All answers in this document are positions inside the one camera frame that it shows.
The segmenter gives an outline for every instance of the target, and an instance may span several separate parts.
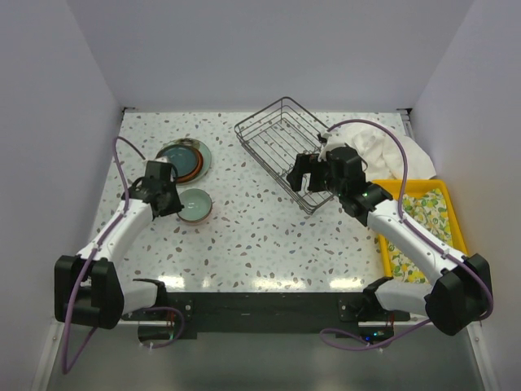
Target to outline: speckled surface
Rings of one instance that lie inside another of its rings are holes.
[[[163,280],[168,290],[192,292],[361,290],[383,276],[377,236],[330,201],[307,216],[244,151],[234,125],[245,112],[127,112],[120,135],[154,158],[164,144],[192,137],[212,151],[212,168],[190,187],[213,200],[206,222],[189,226],[177,216],[156,219],[117,266],[121,280]],[[315,115],[327,125],[362,117],[404,133],[397,113]],[[144,172],[142,160],[119,146],[127,180]],[[95,219],[102,226],[116,209],[123,187],[114,161]]]

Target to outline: black base bar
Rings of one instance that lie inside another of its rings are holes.
[[[409,314],[401,311],[374,307],[368,310],[367,295],[361,292],[170,292],[167,302],[185,316],[182,339],[195,339],[200,332],[317,334],[327,327],[364,336],[368,333],[359,322],[386,322],[392,314],[395,321],[410,320]],[[124,316],[123,320],[166,321],[167,314],[166,311],[137,311]],[[381,328],[387,338],[392,336],[390,327]],[[138,334],[141,341],[168,339],[166,330],[166,324],[147,325],[140,326]]]

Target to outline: white wall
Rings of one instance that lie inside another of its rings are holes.
[[[31,385],[56,259],[87,239],[119,105],[67,4],[0,11],[0,389]]]
[[[505,390],[521,382],[520,16],[518,0],[476,0],[413,110],[471,251],[492,267],[496,310],[484,332]]]
[[[144,110],[412,107],[472,0],[68,0],[108,85]]]

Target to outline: white cloth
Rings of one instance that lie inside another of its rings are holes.
[[[387,129],[394,133],[405,149],[409,167],[408,179],[430,179],[436,175],[431,158],[412,138],[397,134],[393,129]],[[347,143],[355,148],[367,163],[368,181],[401,179],[403,176],[404,165],[400,150],[392,138],[380,129],[367,124],[344,125],[331,132],[329,142]]]

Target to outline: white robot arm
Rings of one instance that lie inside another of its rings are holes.
[[[103,240],[112,226],[108,222],[99,235],[75,257],[61,257],[55,266],[55,316],[63,321],[71,296],[72,285],[79,269],[97,248],[88,276],[90,286],[81,288],[74,302],[72,322],[92,327],[113,328],[121,316],[135,310],[167,305],[163,283],[135,279],[120,284],[116,265],[122,261],[129,246],[155,218],[177,213],[182,209],[172,166],[149,161],[146,175],[130,188],[129,207],[123,218]],[[461,260],[491,291],[488,263],[480,255],[466,257],[463,253],[437,239],[406,214],[399,213],[398,203],[382,187],[366,181],[357,152],[342,146],[328,148],[318,154],[296,157],[287,180],[293,191],[300,191],[302,177],[309,176],[309,191],[331,191],[339,197],[344,211],[361,224],[391,240],[432,284],[401,283],[382,278],[365,290],[362,310],[401,310],[428,316],[444,333],[454,335],[469,322],[479,319],[488,308],[483,289],[454,261]],[[122,201],[112,219],[124,211]]]

